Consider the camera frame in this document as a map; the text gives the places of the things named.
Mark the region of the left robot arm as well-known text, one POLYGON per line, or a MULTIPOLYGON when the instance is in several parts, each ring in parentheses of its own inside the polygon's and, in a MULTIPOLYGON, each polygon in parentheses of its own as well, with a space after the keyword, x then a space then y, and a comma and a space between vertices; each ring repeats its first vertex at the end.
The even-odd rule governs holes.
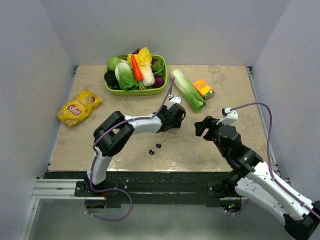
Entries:
POLYGON ((93 133, 94 157, 87 171, 86 191, 92 196, 103 192, 111 159, 124 148, 132 135, 179 129, 185 116, 186 110, 179 103, 162 105, 157 112, 145 116, 113 112, 93 133))

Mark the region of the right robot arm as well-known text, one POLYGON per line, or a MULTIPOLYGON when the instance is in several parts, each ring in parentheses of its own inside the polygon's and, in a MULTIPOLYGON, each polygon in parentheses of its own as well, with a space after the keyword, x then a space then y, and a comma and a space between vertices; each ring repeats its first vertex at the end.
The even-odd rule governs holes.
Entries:
POLYGON ((213 142, 232 168, 212 186, 221 198, 236 194, 245 197, 275 216, 294 239, 312 236, 320 224, 319 201, 304 197, 270 171, 261 156, 242 143, 234 126, 223 125, 211 116, 194 126, 196 136, 213 142))

